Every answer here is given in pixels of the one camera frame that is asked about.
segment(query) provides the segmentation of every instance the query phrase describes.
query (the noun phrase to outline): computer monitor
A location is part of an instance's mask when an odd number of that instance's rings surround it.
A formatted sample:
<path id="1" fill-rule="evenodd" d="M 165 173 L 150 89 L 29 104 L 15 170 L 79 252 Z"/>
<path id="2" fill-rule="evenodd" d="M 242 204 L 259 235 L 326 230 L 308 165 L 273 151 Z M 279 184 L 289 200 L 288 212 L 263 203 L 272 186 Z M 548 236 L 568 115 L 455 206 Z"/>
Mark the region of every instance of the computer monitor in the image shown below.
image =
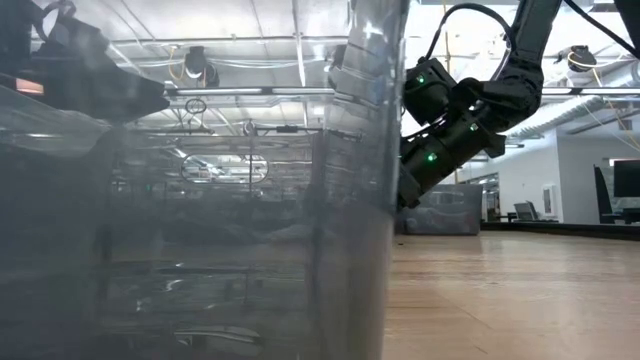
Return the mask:
<path id="1" fill-rule="evenodd" d="M 614 163 L 613 196 L 640 197 L 640 160 L 624 160 Z"/>
<path id="2" fill-rule="evenodd" d="M 537 221 L 538 213 L 531 201 L 513 205 L 516 208 L 518 220 L 521 221 Z"/>

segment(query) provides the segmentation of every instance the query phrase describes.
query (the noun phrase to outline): wooden floor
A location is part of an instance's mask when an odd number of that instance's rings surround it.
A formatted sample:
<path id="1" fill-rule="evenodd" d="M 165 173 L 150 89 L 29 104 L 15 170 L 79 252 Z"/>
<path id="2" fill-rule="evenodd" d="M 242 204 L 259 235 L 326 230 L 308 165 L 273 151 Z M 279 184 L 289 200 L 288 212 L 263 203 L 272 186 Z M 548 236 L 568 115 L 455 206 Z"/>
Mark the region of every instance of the wooden floor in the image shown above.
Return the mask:
<path id="1" fill-rule="evenodd" d="M 506 232 L 402 240 L 385 360 L 640 359 L 640 242 Z"/>

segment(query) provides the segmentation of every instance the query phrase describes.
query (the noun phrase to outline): clear plastic bin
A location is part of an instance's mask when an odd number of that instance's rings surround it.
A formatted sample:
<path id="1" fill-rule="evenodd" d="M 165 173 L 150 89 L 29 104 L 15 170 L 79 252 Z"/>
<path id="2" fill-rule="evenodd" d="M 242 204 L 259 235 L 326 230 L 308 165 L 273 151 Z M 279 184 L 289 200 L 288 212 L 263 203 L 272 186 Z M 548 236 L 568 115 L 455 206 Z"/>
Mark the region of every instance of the clear plastic bin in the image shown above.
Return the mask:
<path id="1" fill-rule="evenodd" d="M 379 359 L 407 2 L 75 5 L 170 108 L 0 87 L 0 358 Z"/>

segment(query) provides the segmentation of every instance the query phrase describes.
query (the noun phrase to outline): black cable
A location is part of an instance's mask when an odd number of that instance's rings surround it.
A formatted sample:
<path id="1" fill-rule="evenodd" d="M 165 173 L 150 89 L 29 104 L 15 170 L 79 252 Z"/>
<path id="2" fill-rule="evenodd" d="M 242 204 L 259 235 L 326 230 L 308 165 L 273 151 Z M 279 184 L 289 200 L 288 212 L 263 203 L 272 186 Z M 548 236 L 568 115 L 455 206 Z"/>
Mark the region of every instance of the black cable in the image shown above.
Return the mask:
<path id="1" fill-rule="evenodd" d="M 640 52 L 638 52 L 638 50 L 636 50 L 636 48 L 634 48 L 633 46 L 629 45 L 628 42 L 624 41 L 624 39 L 622 39 L 620 36 L 616 35 L 616 33 L 614 33 L 613 31 L 609 30 L 606 26 L 604 26 L 601 23 L 599 23 L 596 19 L 594 19 L 591 16 L 589 16 L 589 14 L 584 12 L 584 10 L 582 10 L 580 8 L 580 6 L 576 5 L 576 3 L 573 2 L 573 0 L 564 0 L 564 2 L 566 2 L 567 5 L 569 5 L 569 7 L 571 9 L 573 9 L 573 11 L 578 13 L 578 15 L 582 16 L 583 19 L 587 20 L 587 22 L 589 22 L 591 25 L 595 26 L 598 30 L 600 30 L 603 33 L 605 33 L 608 37 L 613 39 L 613 41 L 617 42 L 625 50 L 627 50 L 629 53 L 631 53 L 631 55 L 635 56 L 637 59 L 640 59 Z"/>
<path id="2" fill-rule="evenodd" d="M 411 135 L 403 136 L 402 140 L 411 140 L 411 139 L 414 139 L 414 138 L 416 138 L 416 137 L 418 137 L 420 135 L 423 135 L 423 134 L 429 134 L 430 135 L 432 131 L 433 131 L 433 127 L 431 125 L 429 125 L 426 128 L 420 129 L 420 130 L 414 132 Z"/>
<path id="3" fill-rule="evenodd" d="M 513 33 L 513 30 L 511 29 L 509 24 L 507 24 L 507 22 L 504 21 L 502 16 L 500 16 L 500 14 L 498 14 L 497 12 L 491 10 L 490 8 L 488 8 L 488 7 L 484 6 L 484 5 L 465 3 L 465 4 L 458 4 L 458 5 L 453 6 L 451 9 L 449 9 L 444 14 L 444 16 L 442 17 L 442 20 L 440 21 L 440 26 L 438 26 L 438 31 L 436 31 L 436 34 L 433 37 L 433 41 L 431 42 L 431 47 L 429 47 L 429 51 L 427 52 L 427 55 L 424 58 L 425 60 L 429 60 L 429 58 L 431 58 L 431 55 L 433 55 L 433 50 L 435 49 L 436 43 L 438 42 L 438 39 L 440 38 L 440 33 L 442 32 L 442 27 L 447 22 L 447 19 L 449 18 L 449 16 L 451 16 L 451 14 L 453 14 L 454 12 L 456 12 L 458 10 L 463 10 L 463 9 L 474 10 L 474 11 L 481 12 L 481 13 L 489 16 L 493 20 L 497 21 L 500 24 L 500 26 L 502 26 L 502 28 L 504 29 L 505 35 L 509 39 L 509 46 L 511 46 L 511 51 L 515 51 L 516 50 L 516 36 Z"/>

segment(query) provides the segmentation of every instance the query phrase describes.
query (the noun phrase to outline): robotic arm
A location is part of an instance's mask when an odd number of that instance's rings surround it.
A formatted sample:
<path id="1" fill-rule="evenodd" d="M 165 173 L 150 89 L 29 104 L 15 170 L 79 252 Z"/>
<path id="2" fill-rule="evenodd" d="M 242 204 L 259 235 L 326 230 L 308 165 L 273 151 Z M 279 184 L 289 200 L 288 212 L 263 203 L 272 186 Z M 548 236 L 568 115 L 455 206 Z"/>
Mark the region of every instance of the robotic arm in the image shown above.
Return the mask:
<path id="1" fill-rule="evenodd" d="M 541 61 L 561 4 L 562 0 L 520 1 L 511 26 L 511 52 L 495 80 L 468 78 L 456 83 L 435 58 L 422 58 L 408 70 L 405 107 L 420 125 L 429 127 L 402 139 L 398 209 L 416 207 L 420 196 L 478 152 L 504 154 L 506 137 L 499 133 L 540 106 Z"/>

